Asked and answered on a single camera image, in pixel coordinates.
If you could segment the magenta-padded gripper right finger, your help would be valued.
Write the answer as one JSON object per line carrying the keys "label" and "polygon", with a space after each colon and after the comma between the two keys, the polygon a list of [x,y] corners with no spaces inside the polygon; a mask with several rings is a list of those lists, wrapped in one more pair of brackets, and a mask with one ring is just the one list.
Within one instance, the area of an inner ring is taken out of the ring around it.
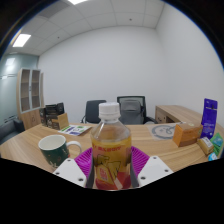
{"label": "magenta-padded gripper right finger", "polygon": [[131,147],[130,176],[133,188],[146,186],[172,173],[158,156],[148,156],[140,149]]}

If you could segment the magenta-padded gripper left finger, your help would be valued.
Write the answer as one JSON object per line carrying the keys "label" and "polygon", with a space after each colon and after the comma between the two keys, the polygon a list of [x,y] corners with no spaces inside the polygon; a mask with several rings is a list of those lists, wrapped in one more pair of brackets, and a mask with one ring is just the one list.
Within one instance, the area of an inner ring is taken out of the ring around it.
{"label": "magenta-padded gripper left finger", "polygon": [[85,150],[75,159],[66,159],[53,174],[78,186],[92,188],[94,184],[92,149]]}

